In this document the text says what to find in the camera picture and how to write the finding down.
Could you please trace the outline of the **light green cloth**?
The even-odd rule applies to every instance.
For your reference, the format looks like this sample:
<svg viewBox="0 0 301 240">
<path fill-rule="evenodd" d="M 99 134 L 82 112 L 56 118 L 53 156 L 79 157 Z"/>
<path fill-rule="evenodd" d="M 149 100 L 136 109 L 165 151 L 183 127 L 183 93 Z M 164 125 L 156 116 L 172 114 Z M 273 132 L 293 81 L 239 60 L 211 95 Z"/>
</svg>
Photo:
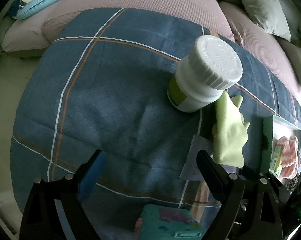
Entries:
<svg viewBox="0 0 301 240">
<path fill-rule="evenodd" d="M 224 91 L 215 102 L 216 124 L 213 126 L 213 159 L 216 163 L 242 168 L 244 157 L 243 146 L 248 141 L 247 129 L 250 126 L 244 120 L 239 109 L 243 97 L 231 98 Z"/>
</svg>

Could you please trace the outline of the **black white spotted scrunchie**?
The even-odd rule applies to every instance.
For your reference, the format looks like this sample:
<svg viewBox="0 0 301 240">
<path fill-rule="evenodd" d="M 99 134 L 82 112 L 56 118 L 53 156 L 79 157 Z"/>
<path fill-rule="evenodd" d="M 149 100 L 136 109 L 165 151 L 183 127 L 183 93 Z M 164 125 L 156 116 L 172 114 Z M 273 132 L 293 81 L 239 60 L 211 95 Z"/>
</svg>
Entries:
<svg viewBox="0 0 301 240">
<path fill-rule="evenodd" d="M 290 193 L 293 193 L 295 191 L 295 189 L 297 188 L 299 176 L 300 176 L 300 174 L 297 173 L 296 176 L 293 179 L 289 179 L 289 181 L 287 183 L 287 190 Z"/>
</svg>

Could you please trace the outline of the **pink white knitted cloth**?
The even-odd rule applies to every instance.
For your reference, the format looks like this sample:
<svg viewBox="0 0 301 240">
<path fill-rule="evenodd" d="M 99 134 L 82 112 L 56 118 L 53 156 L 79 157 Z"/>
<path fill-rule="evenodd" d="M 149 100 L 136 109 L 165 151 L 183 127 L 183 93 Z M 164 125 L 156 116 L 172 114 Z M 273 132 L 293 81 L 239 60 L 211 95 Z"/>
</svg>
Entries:
<svg viewBox="0 0 301 240">
<path fill-rule="evenodd" d="M 282 178 L 293 179 L 301 166 L 298 143 L 298 138 L 295 135 L 292 135 L 290 138 L 281 137 L 277 142 L 276 146 L 283 146 L 281 155 Z"/>
</svg>

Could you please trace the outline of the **white tray box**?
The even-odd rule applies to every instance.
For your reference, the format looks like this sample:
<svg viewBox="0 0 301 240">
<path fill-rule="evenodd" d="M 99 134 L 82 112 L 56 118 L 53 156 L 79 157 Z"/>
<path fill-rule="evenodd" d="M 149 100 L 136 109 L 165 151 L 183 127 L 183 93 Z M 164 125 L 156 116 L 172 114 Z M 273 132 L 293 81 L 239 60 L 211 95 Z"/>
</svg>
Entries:
<svg viewBox="0 0 301 240">
<path fill-rule="evenodd" d="M 276 115 L 264 118 L 260 172 L 284 181 L 294 179 L 300 167 L 301 130 Z"/>
</svg>

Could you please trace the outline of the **teal heart case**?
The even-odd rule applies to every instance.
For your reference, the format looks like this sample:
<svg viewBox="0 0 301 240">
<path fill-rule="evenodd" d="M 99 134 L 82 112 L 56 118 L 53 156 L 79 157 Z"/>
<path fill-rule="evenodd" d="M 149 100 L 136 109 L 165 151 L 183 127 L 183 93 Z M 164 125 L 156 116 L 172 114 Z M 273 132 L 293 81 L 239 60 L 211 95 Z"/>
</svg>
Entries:
<svg viewBox="0 0 301 240">
<path fill-rule="evenodd" d="M 147 204 L 135 224 L 133 239 L 202 239 L 204 233 L 188 210 Z"/>
</svg>

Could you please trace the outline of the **grey side pillow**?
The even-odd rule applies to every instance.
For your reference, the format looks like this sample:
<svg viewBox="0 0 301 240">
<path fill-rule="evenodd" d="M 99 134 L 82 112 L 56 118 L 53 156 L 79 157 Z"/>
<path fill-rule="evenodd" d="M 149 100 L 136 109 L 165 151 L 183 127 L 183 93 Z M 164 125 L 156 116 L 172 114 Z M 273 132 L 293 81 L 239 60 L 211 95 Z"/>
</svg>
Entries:
<svg viewBox="0 0 301 240">
<path fill-rule="evenodd" d="M 301 86 L 301 48 L 281 37 L 276 38 L 276 40 L 289 59 L 296 74 L 297 80 Z"/>
</svg>

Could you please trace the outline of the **white pill bottle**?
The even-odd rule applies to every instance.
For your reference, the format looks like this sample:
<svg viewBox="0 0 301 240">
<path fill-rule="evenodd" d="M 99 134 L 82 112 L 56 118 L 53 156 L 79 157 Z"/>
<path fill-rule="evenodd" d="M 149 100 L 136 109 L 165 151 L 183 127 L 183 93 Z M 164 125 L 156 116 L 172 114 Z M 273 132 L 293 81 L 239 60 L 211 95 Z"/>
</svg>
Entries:
<svg viewBox="0 0 301 240">
<path fill-rule="evenodd" d="M 174 107 L 192 113 L 218 100 L 243 74 L 235 50 L 221 38 L 198 37 L 172 76 L 167 95 Z"/>
</svg>

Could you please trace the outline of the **pink seat cushion right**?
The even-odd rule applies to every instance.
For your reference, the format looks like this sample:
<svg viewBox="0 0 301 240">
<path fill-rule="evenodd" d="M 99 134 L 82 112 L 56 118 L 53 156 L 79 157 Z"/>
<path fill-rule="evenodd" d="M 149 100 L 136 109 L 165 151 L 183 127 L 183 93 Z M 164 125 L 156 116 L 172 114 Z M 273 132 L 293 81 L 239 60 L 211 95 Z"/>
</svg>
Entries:
<svg viewBox="0 0 301 240">
<path fill-rule="evenodd" d="M 301 87 L 284 50 L 274 36 L 255 25 L 242 9 L 227 3 L 219 4 L 236 44 L 251 53 L 285 85 L 301 105 Z"/>
</svg>

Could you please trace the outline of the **pink seat cushion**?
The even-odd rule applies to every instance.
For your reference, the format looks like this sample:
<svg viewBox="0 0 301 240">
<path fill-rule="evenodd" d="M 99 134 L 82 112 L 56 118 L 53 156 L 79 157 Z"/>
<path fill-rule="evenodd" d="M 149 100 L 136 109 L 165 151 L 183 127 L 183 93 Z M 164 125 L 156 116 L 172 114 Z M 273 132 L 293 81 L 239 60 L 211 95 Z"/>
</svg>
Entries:
<svg viewBox="0 0 301 240">
<path fill-rule="evenodd" d="M 200 24 L 229 40 L 234 39 L 217 0 L 59 0 L 27 19 L 14 22 L 1 46 L 8 53 L 47 48 L 78 14 L 95 8 L 160 12 Z"/>
<path fill-rule="evenodd" d="M 236 44 L 251 53 L 285 85 L 301 105 L 301 87 L 284 50 L 274 36 L 255 25 L 242 9 L 227 3 L 219 4 Z"/>
</svg>

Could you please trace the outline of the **blue plaid blanket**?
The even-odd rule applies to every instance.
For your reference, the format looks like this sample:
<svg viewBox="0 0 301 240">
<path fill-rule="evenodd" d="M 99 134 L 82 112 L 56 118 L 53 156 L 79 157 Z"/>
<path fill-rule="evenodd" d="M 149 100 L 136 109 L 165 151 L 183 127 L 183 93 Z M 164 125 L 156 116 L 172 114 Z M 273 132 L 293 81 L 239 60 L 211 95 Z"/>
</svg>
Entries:
<svg viewBox="0 0 301 240">
<path fill-rule="evenodd" d="M 244 165 L 261 173 L 263 119 L 276 115 L 301 130 L 301 105 L 276 75 L 234 42 L 187 20 L 91 9 L 44 53 L 17 108 L 11 175 L 22 213 L 36 179 L 74 174 L 102 150 L 105 167 L 82 203 L 100 239 L 133 239 L 147 204 L 188 210 L 206 233 L 221 203 L 205 181 L 179 176 L 194 135 L 213 145 L 215 102 L 186 113 L 167 95 L 178 63 L 202 35 L 221 38 L 241 60 L 242 78 L 224 91 L 243 97 L 239 111 L 250 123 Z"/>
</svg>

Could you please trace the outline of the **grey throw pillow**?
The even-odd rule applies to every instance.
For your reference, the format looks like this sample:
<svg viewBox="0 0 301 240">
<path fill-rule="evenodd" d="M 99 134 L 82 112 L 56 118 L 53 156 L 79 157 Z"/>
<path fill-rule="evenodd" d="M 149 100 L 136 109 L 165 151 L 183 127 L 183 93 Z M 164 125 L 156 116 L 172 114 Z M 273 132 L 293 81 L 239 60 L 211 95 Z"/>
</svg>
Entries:
<svg viewBox="0 0 301 240">
<path fill-rule="evenodd" d="M 266 33 L 290 41 L 287 19 L 279 0 L 241 0 L 249 18 Z"/>
</svg>

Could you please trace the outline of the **pink seat cushion left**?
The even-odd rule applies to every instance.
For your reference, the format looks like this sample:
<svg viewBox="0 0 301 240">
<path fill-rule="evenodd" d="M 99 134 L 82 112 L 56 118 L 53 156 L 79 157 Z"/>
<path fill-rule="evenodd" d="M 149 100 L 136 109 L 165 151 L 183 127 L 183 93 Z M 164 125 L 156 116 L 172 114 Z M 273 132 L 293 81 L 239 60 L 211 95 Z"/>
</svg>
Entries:
<svg viewBox="0 0 301 240">
<path fill-rule="evenodd" d="M 14 22 L 1 46 L 8 53 L 47 48 L 78 14 L 95 8 L 160 12 L 200 24 L 229 40 L 234 39 L 217 0 L 59 0 L 27 19 Z"/>
</svg>

